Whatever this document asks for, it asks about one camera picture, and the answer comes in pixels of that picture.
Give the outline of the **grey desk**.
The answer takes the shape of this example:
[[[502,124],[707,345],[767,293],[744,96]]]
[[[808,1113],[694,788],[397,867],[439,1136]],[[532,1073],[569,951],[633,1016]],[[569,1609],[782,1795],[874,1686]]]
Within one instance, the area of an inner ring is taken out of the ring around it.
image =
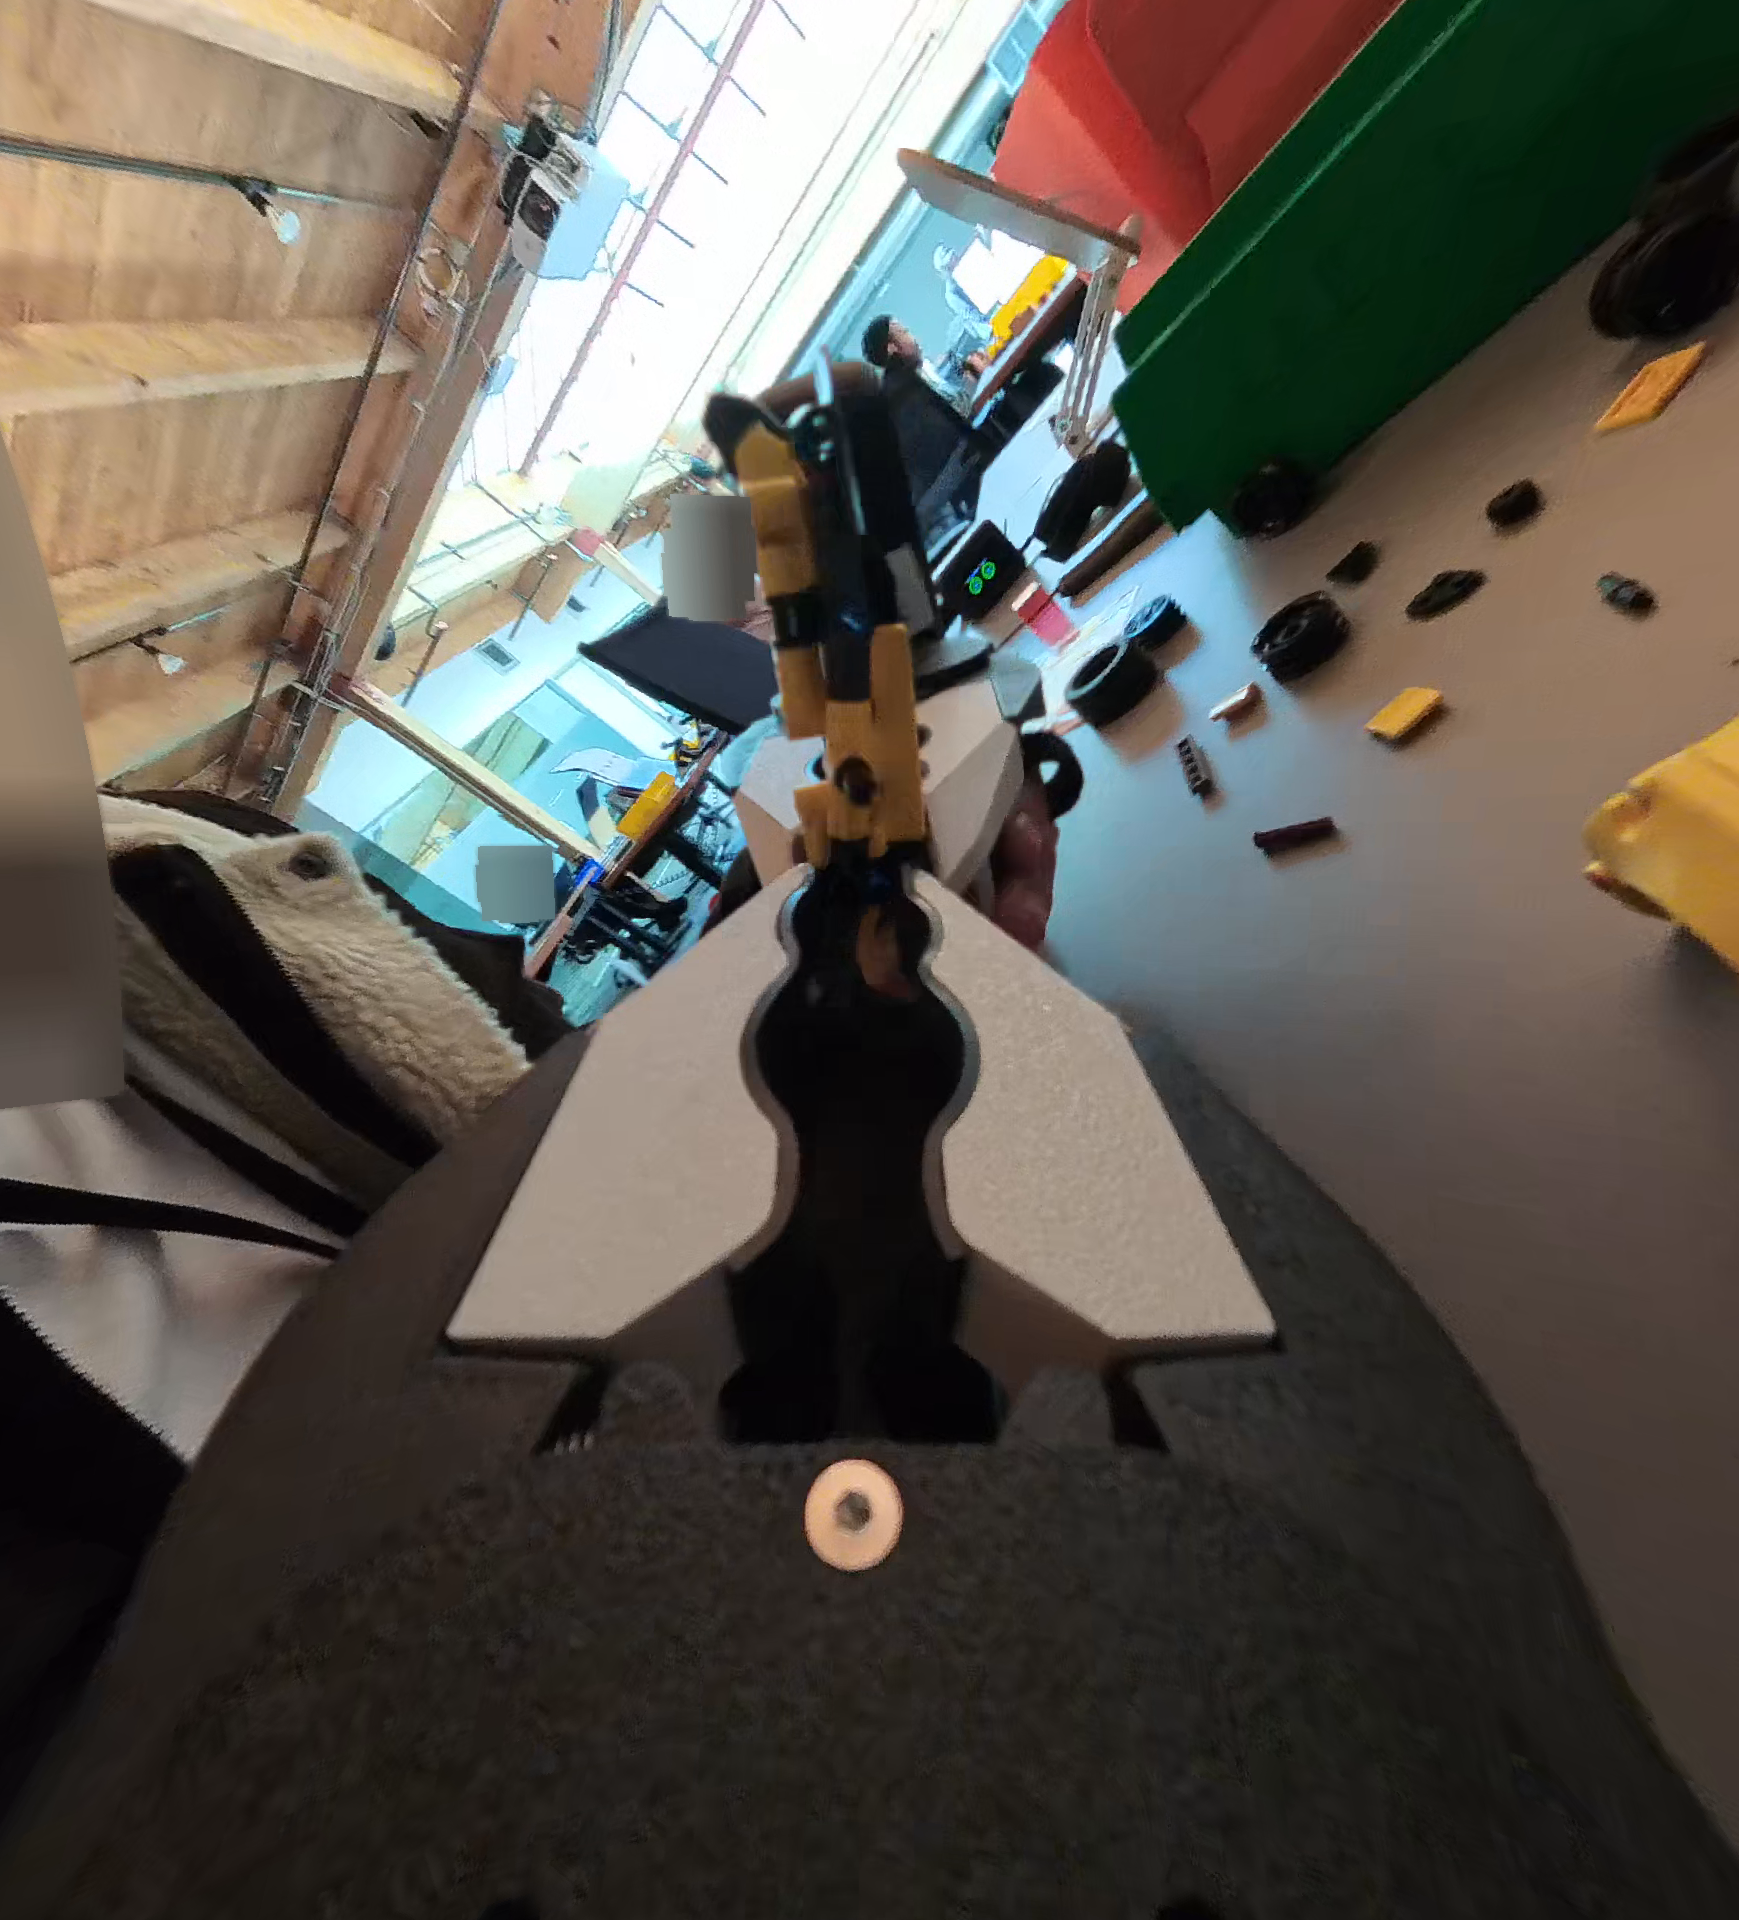
[[[1169,594],[1169,687],[1074,745],[1050,951],[1166,1030],[1374,1238],[1519,1431],[1635,1690],[1739,1850],[1739,984],[1580,876],[1628,775],[1739,711],[1739,300],[1663,418],[1594,418],[1642,363],[1580,263],[1269,541],[1202,515],[1077,621]],[[1484,504],[1546,510],[1497,534]],[[1382,546],[1369,584],[1326,570]],[[1463,608],[1411,621],[1433,575]],[[1628,620],[1605,572],[1660,595]],[[1272,611],[1328,591],[1345,652],[1278,686]],[[1264,709],[1208,711],[1241,686]],[[1386,749],[1411,686],[1445,711]],[[1193,735],[1219,794],[1188,794]],[[1337,841],[1250,836],[1330,816]]]

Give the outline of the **black office chair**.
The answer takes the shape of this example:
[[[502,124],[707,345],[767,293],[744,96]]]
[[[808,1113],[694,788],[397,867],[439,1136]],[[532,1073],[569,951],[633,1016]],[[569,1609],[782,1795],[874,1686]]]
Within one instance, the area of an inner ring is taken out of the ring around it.
[[[765,640],[741,625],[675,616],[666,601],[581,641],[577,655],[654,703],[732,735],[767,719],[779,698]]]

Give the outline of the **yellow black brick side assembly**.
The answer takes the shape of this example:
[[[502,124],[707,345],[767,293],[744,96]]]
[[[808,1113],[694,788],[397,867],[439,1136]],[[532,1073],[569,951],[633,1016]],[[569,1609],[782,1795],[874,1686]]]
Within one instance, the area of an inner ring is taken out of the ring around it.
[[[789,417],[812,396],[711,396],[707,437],[745,504],[757,581],[770,611],[786,733],[816,735],[817,783],[795,796],[808,880],[789,904],[794,997],[821,1016],[856,1012],[874,994],[913,984],[901,919],[905,881],[928,861],[915,641],[894,608],[882,554],[867,579],[874,637],[867,657],[837,650],[813,567],[808,495],[789,447]]]

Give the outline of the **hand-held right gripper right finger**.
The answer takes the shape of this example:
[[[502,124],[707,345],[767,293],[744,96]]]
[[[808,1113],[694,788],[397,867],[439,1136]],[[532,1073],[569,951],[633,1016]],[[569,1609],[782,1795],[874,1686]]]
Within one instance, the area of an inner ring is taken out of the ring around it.
[[[1271,1353],[1272,1309],[1121,1018],[936,877],[911,899],[963,1042],[925,1149],[958,1347],[1003,1406],[1048,1372]]]

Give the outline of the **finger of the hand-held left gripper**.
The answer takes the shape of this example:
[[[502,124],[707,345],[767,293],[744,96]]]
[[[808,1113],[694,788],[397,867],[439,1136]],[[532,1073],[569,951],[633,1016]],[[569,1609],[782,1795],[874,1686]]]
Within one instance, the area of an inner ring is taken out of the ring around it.
[[[946,899],[987,911],[993,851],[1026,783],[1021,733],[992,690],[936,693],[919,728],[929,833],[918,902],[932,919]]]
[[[762,888],[806,860],[795,796],[817,783],[817,737],[745,731],[732,772],[737,826]]]

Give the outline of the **small black display device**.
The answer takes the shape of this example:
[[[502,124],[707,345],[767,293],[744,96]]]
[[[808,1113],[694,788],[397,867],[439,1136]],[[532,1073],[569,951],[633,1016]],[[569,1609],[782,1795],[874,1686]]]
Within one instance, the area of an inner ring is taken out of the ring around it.
[[[985,618],[1008,601],[1023,573],[1023,549],[996,522],[984,519],[970,527],[939,563],[939,608],[950,618]]]

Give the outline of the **small yellow brick piece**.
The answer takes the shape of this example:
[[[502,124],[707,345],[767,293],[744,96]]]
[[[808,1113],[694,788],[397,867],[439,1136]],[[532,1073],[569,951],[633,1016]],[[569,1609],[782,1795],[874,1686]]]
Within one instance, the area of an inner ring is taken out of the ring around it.
[[[1597,418],[1598,437],[1648,426],[1665,414],[1710,358],[1712,343],[1699,340],[1642,364]]]

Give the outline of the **person's left hand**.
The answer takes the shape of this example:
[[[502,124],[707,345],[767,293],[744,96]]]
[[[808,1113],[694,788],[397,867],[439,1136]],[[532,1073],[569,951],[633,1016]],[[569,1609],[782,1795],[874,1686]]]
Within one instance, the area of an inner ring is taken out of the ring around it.
[[[1040,788],[1023,788],[989,855],[987,916],[1021,949],[1040,955],[1054,908],[1060,832]]]

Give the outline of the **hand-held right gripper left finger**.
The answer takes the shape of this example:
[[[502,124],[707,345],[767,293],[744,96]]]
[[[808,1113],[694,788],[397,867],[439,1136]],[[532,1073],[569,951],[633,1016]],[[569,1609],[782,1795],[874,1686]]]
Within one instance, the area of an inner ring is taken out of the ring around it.
[[[446,1320],[449,1356],[662,1369],[720,1438],[741,1366],[729,1281],[782,1232],[795,1180],[756,1039],[810,877],[786,870],[590,1028]]]

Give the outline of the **wooden document stand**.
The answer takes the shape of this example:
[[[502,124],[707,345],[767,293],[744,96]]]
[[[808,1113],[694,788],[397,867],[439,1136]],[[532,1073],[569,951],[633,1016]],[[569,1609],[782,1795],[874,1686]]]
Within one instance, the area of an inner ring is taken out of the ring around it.
[[[1089,283],[1051,435],[1073,458],[1091,451],[1111,422],[1111,411],[1096,404],[1096,394],[1118,323],[1123,280],[1143,253],[1144,217],[1130,210],[1113,229],[921,151],[899,148],[895,158],[905,182],[932,209],[1042,247]]]

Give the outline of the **black toy wheel rim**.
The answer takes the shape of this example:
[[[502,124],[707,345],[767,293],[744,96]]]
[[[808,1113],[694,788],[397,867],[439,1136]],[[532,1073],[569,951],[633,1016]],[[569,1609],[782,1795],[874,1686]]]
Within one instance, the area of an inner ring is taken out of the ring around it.
[[[1250,641],[1250,655],[1278,686],[1294,686],[1335,661],[1352,637],[1352,621],[1328,591],[1311,591],[1272,611]]]

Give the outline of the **green plastic bin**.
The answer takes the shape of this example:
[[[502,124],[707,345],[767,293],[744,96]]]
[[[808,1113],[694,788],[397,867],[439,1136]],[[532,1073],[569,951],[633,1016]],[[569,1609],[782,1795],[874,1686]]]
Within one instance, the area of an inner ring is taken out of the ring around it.
[[[1114,408],[1175,530],[1322,478],[1739,108],[1739,2],[1401,4],[1130,317]]]

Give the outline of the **black toy tyre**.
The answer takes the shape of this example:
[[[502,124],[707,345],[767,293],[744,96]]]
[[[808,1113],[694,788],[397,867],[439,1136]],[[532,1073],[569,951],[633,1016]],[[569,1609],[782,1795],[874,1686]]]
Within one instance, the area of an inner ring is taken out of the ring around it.
[[[1653,169],[1635,203],[1635,221],[1661,222],[1678,217],[1678,206],[1725,201],[1737,160],[1739,117],[1701,128]]]
[[[1660,343],[1696,332],[1739,295],[1739,212],[1730,188],[1640,198],[1587,296],[1594,335]]]
[[[1109,731],[1144,707],[1161,686],[1162,674],[1153,652],[1135,640],[1118,637],[1081,659],[1065,687],[1065,702],[1078,721]]]
[[[1304,524],[1319,507],[1322,480],[1300,461],[1276,458],[1244,476],[1224,512],[1224,526],[1241,539],[1266,541]]]

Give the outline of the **red plastic carry case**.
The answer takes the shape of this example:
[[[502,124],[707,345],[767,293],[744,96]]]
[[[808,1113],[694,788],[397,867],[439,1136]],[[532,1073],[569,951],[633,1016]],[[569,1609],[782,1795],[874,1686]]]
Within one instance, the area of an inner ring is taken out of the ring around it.
[[[1143,253],[1130,312],[1351,64],[1393,2],[1073,2],[1036,47],[993,160],[1015,192]]]

